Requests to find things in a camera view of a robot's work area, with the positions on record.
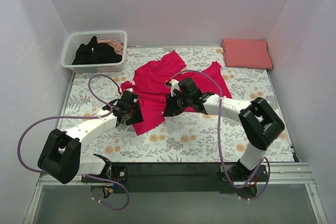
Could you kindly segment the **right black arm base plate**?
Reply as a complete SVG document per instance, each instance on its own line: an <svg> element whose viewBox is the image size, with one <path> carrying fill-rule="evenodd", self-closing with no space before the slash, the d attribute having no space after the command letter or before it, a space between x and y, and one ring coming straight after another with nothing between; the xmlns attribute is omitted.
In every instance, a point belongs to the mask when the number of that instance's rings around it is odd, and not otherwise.
<svg viewBox="0 0 336 224"><path fill-rule="evenodd" d="M245 182L253 173L252 170L248 170L245 167L238 167L236 165L230 165L227 167L228 177L232 182ZM219 171L217 172L217 176L220 180L227 182L227 178L225 176L223 167L220 166ZM256 173L256 175L251 180L254 182L266 182L268 178L268 172L265 165L261 165Z"/></svg>

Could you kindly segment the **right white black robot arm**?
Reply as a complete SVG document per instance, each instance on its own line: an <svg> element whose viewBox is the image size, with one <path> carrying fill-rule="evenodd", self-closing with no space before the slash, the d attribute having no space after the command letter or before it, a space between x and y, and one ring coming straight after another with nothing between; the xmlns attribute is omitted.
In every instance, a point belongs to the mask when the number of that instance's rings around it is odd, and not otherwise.
<svg viewBox="0 0 336 224"><path fill-rule="evenodd" d="M285 125L269 103L260 97L241 101L220 97L213 92L202 92L194 80L172 79L165 85L170 88L166 95L164 117L173 117L191 108L197 113L217 115L235 120L243 126L249 140L248 147L237 162L238 176L251 180L257 174L257 165L271 143L285 129Z"/></svg>

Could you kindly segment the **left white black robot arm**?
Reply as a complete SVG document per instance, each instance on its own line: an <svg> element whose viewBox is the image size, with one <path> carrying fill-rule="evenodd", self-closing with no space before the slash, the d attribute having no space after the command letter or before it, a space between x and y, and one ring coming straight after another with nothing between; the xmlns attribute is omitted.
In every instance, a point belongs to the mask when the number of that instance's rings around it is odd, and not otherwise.
<svg viewBox="0 0 336 224"><path fill-rule="evenodd" d="M126 90L95 117L64 131L51 131L38 159L38 167L62 184L79 175L94 175L100 182L108 181L113 174L111 161L99 154L83 155L82 148L121 124L142 122L139 96Z"/></svg>

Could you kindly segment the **magenta t shirt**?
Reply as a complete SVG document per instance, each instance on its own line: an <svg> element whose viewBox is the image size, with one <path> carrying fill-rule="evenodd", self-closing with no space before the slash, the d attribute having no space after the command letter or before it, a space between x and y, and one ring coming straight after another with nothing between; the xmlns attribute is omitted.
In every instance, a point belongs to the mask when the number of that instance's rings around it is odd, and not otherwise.
<svg viewBox="0 0 336 224"><path fill-rule="evenodd" d="M132 88L143 99L141 108L143 122L133 125L137 135L144 134L165 121L163 117L166 106L165 97L170 93L170 89L165 85L165 82L176 73L178 74L176 80L192 78L202 92L219 94L219 89L222 89L223 96L232 97L221 74L222 66L217 61L212 62L202 73L212 78L218 86L199 73L180 73L185 67L186 64L183 59L173 51L163 56L161 60L149 61L137 68L133 80L121 84L123 91Z"/></svg>

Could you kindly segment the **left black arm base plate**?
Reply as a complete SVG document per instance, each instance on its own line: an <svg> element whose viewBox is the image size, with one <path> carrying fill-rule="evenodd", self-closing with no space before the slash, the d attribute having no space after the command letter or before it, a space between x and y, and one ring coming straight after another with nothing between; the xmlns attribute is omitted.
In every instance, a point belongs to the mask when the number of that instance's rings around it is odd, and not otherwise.
<svg viewBox="0 0 336 224"><path fill-rule="evenodd" d="M90 174L90 176L125 183L128 178L128 171L127 166L108 166L99 175Z"/></svg>

